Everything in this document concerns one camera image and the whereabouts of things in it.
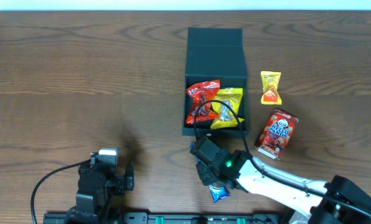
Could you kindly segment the red snack bag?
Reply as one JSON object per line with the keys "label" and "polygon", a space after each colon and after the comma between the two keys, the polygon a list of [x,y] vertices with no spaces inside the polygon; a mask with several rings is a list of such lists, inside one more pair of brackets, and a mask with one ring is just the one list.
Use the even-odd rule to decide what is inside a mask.
{"label": "red snack bag", "polygon": [[[220,89],[220,80],[211,80],[191,85],[186,93],[192,98],[191,109],[185,119],[185,124],[193,124],[197,108],[204,102],[214,99]],[[210,121],[217,119],[218,115],[211,109],[211,103],[203,105],[198,111],[196,122]]]}

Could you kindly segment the yellow snack bag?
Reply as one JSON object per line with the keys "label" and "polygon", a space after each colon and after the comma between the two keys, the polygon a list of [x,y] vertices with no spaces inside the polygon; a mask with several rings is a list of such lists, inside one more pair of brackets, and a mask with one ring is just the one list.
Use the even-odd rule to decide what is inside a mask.
{"label": "yellow snack bag", "polygon": [[[242,88],[224,88],[217,92],[214,99],[225,103],[238,115],[242,97]],[[213,120],[211,129],[234,128],[238,125],[234,114],[225,105],[212,102],[212,110],[218,115],[218,118]]]}

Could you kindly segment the blue Oreo cookie pack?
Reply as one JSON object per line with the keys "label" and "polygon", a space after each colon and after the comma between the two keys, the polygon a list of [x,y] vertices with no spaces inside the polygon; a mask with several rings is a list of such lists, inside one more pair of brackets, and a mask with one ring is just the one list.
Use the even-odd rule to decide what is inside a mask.
{"label": "blue Oreo cookie pack", "polygon": [[220,169],[217,167],[217,156],[222,155],[222,150],[218,146],[202,146],[202,159],[195,155],[199,151],[200,144],[196,142],[190,145],[190,153],[195,157],[197,163],[195,168],[199,179],[204,186],[207,186],[210,190],[212,200],[214,203],[219,200],[223,200],[225,197],[229,197],[228,190],[220,180]]}

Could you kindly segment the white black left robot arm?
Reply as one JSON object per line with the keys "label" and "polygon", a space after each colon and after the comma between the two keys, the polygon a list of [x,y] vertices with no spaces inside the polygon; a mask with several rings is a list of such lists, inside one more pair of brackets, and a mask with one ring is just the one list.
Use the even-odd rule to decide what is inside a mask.
{"label": "white black left robot arm", "polygon": [[64,223],[123,223],[123,215],[111,207],[113,197],[134,189],[134,168],[130,162],[124,175],[116,174],[113,162],[94,162],[79,168],[76,205],[70,208]]}

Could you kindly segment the Hello Panda biscuit box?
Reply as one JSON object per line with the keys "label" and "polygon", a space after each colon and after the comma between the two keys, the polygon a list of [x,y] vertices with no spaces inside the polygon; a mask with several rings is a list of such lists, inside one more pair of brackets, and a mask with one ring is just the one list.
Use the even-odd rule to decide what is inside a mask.
{"label": "Hello Panda biscuit box", "polygon": [[279,160],[289,143],[299,119],[283,110],[273,110],[255,144],[256,150],[271,159]]}

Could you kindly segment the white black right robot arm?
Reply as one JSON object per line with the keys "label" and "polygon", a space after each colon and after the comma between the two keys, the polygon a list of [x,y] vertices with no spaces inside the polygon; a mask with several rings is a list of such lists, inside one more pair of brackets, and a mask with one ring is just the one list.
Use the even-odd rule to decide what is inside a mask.
{"label": "white black right robot arm", "polygon": [[290,174],[265,164],[249,151],[231,153],[208,136],[190,146],[203,185],[219,184],[271,198],[307,218],[308,223],[371,223],[371,196],[351,180],[330,182]]}

